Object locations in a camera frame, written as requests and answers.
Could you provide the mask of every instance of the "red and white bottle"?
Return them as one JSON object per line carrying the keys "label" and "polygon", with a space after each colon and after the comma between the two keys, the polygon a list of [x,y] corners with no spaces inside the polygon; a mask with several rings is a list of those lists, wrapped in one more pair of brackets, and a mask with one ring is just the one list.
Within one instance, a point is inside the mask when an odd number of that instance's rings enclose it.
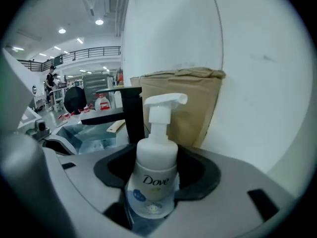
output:
{"label": "red and white bottle", "polygon": [[69,120],[70,119],[70,117],[71,116],[73,116],[75,114],[75,111],[73,111],[70,115],[69,115],[69,113],[65,113],[65,114],[63,114],[63,115],[60,115],[59,117],[58,117],[58,119],[60,120],[63,120],[63,121],[65,121],[65,120]]}
{"label": "red and white bottle", "polygon": [[95,101],[96,111],[104,111],[111,109],[110,101],[105,97],[105,94],[96,93],[95,96],[97,97]]}
{"label": "red and white bottle", "polygon": [[93,104],[89,104],[89,106],[86,105],[84,107],[84,110],[78,110],[80,113],[80,120],[90,118],[90,113],[96,112],[95,110],[91,109],[93,107]]}

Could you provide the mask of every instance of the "pump nozzle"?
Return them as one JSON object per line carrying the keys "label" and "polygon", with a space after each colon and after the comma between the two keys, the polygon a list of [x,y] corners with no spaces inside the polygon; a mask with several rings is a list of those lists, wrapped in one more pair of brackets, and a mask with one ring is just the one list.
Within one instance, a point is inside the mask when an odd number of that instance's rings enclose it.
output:
{"label": "pump nozzle", "polygon": [[145,100],[144,106],[150,107],[149,122],[152,124],[149,138],[167,139],[166,128],[170,124],[171,110],[176,109],[180,104],[186,104],[187,99],[186,94],[169,93]]}

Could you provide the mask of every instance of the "blue label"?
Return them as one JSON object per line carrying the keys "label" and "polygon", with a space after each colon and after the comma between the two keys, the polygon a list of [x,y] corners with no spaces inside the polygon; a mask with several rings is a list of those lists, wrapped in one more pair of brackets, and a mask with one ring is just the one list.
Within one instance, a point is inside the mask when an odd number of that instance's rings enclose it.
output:
{"label": "blue label", "polygon": [[135,199],[138,201],[144,202],[146,200],[145,196],[138,189],[135,189],[133,191],[133,195],[134,195]]}

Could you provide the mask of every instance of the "railing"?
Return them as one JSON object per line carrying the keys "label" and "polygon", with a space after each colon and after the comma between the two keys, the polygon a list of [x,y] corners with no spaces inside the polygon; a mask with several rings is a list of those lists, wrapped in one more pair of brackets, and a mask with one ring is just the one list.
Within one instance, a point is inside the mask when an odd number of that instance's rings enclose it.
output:
{"label": "railing", "polygon": [[43,71],[43,64],[38,61],[19,60],[25,67],[31,71]]}
{"label": "railing", "polygon": [[79,59],[106,57],[106,56],[119,56],[119,55],[121,55],[121,47],[113,46],[113,47],[99,47],[99,48],[77,50],[77,51],[69,52],[68,54],[60,55],[44,63],[36,62],[36,61],[26,61],[26,60],[19,60],[19,61],[31,71],[45,71],[45,70],[48,70],[52,65],[57,66],[62,63],[75,61]]}
{"label": "railing", "polygon": [[52,65],[56,66],[62,63],[76,61],[85,58],[94,58],[94,57],[107,57],[107,56],[119,56],[121,55],[121,47],[98,47],[84,50],[77,50],[73,52],[69,52],[68,54],[60,55],[54,59],[46,61],[43,63],[43,71],[49,69]]}

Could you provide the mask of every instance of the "foam soap dispenser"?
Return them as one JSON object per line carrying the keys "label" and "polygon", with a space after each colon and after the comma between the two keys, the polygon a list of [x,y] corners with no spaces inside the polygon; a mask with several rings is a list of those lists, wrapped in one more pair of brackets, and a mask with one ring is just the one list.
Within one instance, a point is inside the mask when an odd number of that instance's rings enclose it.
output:
{"label": "foam soap dispenser", "polygon": [[171,110],[186,103],[187,95],[181,93],[152,96],[144,102],[150,108],[151,133],[138,142],[127,196],[131,208],[141,217],[162,218],[173,209],[178,146],[168,140],[166,130]]}

